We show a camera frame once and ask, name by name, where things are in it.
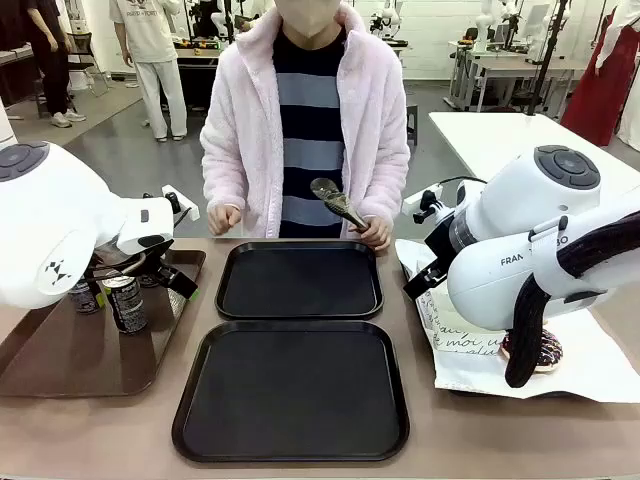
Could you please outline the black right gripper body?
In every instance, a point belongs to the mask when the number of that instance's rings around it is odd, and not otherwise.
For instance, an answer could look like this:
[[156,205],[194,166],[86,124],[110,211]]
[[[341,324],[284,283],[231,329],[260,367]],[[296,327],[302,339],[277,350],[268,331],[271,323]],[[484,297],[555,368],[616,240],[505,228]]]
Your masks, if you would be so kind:
[[456,257],[456,250],[449,238],[452,222],[452,218],[443,219],[425,239],[426,245],[436,256],[435,268],[440,273],[447,273],[453,259]]

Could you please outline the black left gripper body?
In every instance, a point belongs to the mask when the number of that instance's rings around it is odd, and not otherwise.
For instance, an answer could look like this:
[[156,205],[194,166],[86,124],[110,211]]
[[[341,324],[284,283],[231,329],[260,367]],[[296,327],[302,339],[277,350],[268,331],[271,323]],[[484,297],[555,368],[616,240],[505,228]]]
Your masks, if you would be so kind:
[[172,244],[173,241],[165,241],[131,255],[123,253],[114,244],[105,244],[96,248],[92,254],[91,277],[155,274],[165,266],[163,256]]

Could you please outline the person's left hand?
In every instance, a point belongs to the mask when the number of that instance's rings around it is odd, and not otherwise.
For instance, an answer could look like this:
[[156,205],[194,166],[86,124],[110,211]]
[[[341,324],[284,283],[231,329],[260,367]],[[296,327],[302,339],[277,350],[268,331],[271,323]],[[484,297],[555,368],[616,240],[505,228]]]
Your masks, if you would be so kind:
[[382,218],[369,216],[364,219],[365,227],[351,225],[349,232],[357,235],[359,241],[376,252],[385,251],[391,243],[391,227]]

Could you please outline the person's right hand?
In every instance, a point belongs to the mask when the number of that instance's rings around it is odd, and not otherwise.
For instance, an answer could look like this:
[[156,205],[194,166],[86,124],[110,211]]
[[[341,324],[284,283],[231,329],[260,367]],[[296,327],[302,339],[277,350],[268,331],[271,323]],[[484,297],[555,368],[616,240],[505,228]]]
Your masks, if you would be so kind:
[[211,234],[222,236],[241,222],[242,211],[234,205],[218,204],[207,209],[207,220]]

